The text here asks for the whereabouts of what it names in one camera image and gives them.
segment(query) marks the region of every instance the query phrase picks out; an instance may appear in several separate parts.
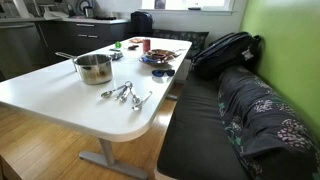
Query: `wooden floor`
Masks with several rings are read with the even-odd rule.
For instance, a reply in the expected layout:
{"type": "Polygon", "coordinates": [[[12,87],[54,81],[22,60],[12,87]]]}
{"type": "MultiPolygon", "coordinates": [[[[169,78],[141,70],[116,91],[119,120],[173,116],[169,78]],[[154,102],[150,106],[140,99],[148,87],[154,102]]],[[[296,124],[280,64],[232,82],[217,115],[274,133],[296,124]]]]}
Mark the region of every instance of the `wooden floor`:
{"type": "MultiPolygon", "coordinates": [[[[182,84],[171,93],[179,95],[182,84]]],[[[166,99],[141,137],[112,143],[116,159],[147,171],[154,179],[159,151],[176,102],[166,99]]],[[[80,160],[82,150],[101,153],[98,139],[0,105],[0,154],[22,179],[134,179],[80,160]]]]}

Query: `red bottle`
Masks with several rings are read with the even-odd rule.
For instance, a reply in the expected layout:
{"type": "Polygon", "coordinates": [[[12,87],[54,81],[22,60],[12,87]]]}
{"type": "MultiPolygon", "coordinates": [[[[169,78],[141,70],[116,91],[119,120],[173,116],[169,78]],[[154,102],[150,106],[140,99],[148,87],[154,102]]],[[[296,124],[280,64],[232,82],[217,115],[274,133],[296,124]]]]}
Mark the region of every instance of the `red bottle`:
{"type": "Polygon", "coordinates": [[[150,46],[151,46],[151,41],[150,39],[143,39],[142,40],[142,50],[143,53],[146,53],[147,51],[150,50],[150,46]]]}

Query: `metal measuring spoons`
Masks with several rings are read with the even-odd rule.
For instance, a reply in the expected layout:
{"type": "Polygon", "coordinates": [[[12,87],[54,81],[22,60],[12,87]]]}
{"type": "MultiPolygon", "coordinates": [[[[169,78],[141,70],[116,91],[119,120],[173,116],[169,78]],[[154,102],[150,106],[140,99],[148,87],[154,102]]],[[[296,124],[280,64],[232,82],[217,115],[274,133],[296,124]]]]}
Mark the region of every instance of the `metal measuring spoons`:
{"type": "Polygon", "coordinates": [[[141,99],[139,96],[136,95],[136,91],[134,90],[133,86],[130,88],[131,94],[132,94],[132,102],[137,104],[140,103],[141,99]]]}
{"type": "Polygon", "coordinates": [[[127,86],[126,91],[120,97],[120,101],[123,102],[123,103],[127,101],[127,97],[130,94],[130,91],[131,91],[131,88],[132,88],[132,83],[130,83],[129,85],[126,85],[126,86],[127,86]]]}
{"type": "Polygon", "coordinates": [[[132,83],[130,81],[127,81],[125,83],[125,87],[123,88],[123,90],[118,94],[118,96],[116,97],[116,100],[119,99],[120,97],[122,97],[124,95],[124,93],[132,86],[132,83]]]}
{"type": "Polygon", "coordinates": [[[104,93],[101,94],[101,97],[102,97],[102,98],[108,98],[108,97],[110,97],[110,96],[113,94],[113,92],[115,92],[115,91],[117,91],[117,90],[119,90],[119,89],[122,89],[122,88],[124,88],[125,86],[126,86],[126,85],[122,85],[122,86],[119,86],[118,88],[116,88],[116,89],[114,89],[114,90],[104,92],[104,93]]]}
{"type": "Polygon", "coordinates": [[[137,104],[135,106],[132,106],[132,109],[135,110],[135,111],[141,110],[142,109],[142,104],[151,96],[151,94],[152,94],[152,91],[149,91],[149,94],[147,96],[145,96],[143,98],[143,100],[139,104],[137,104]]]}

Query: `white table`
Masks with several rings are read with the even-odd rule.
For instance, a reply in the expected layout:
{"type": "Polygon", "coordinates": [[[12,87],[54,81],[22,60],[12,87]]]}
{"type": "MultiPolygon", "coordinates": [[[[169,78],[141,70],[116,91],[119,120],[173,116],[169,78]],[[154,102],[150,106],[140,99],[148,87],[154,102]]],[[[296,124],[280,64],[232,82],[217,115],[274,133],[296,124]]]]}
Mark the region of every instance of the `white table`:
{"type": "MultiPolygon", "coordinates": [[[[70,60],[16,77],[0,83],[0,103],[18,107],[40,115],[54,123],[66,126],[99,138],[103,155],[83,151],[81,159],[106,168],[139,178],[147,179],[145,171],[114,159],[111,141],[123,142],[144,134],[150,127],[165,95],[173,84],[174,77],[153,77],[154,69],[178,70],[191,42],[166,39],[151,39],[152,49],[180,51],[175,61],[165,66],[150,66],[139,61],[142,44],[136,51],[123,50],[124,57],[112,62],[113,79],[100,85],[86,85],[80,81],[70,60]],[[141,111],[133,111],[132,96],[126,103],[115,100],[119,91],[109,99],[100,95],[131,81],[136,93],[143,97],[152,95],[141,111]]],[[[132,45],[128,40],[122,45],[132,45]]],[[[109,54],[108,46],[88,54],[109,54]]]]}

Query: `dark cabinet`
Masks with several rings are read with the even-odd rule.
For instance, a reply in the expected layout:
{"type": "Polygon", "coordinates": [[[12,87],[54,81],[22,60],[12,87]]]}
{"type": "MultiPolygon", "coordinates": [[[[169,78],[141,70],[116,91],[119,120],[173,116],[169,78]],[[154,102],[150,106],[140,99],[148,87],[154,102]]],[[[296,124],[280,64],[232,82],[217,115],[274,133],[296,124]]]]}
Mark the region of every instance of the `dark cabinet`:
{"type": "Polygon", "coordinates": [[[127,38],[128,23],[98,24],[61,21],[37,23],[51,64],[65,60],[55,52],[79,56],[127,38]]]}

